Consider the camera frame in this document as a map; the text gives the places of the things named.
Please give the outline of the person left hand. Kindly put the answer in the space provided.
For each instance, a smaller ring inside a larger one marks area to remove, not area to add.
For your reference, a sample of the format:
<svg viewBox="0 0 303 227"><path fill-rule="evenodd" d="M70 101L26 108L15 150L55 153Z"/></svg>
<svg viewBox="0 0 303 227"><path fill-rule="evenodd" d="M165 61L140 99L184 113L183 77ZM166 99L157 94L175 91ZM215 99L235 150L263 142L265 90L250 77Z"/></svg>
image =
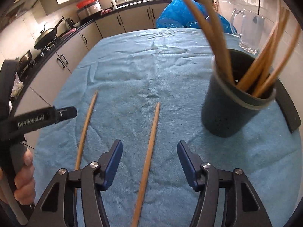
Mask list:
<svg viewBox="0 0 303 227"><path fill-rule="evenodd" d="M26 150L23 159L24 164L14 179L16 186L14 198L21 205L31 205L34 203L36 192L35 179L33 177L35 170L33 165L33 154L29 149Z"/></svg>

